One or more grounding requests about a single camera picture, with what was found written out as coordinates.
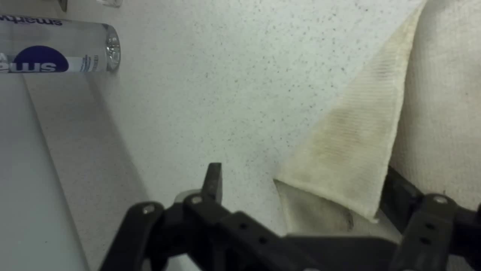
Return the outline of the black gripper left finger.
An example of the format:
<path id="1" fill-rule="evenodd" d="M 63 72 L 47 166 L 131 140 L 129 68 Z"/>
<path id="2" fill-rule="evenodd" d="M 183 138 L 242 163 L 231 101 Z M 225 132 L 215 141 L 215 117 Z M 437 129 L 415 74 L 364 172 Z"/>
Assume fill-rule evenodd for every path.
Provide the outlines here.
<path id="1" fill-rule="evenodd" d="M 149 260 L 164 271 L 186 254 L 201 271 L 302 271 L 311 259 L 243 212 L 221 206 L 222 166 L 210 163 L 200 190 L 170 208 L 132 205 L 111 242 L 101 271 L 141 271 Z"/>

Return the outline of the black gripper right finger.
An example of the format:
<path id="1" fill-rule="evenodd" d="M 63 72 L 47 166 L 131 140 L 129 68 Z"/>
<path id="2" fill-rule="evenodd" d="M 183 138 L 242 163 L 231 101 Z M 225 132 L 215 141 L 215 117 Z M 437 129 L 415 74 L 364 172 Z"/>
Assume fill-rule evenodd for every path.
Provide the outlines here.
<path id="1" fill-rule="evenodd" d="M 481 211 L 457 205 L 445 194 L 425 194 L 392 167 L 380 209 L 401 233 L 389 271 L 446 271 L 451 256 L 481 271 Z"/>

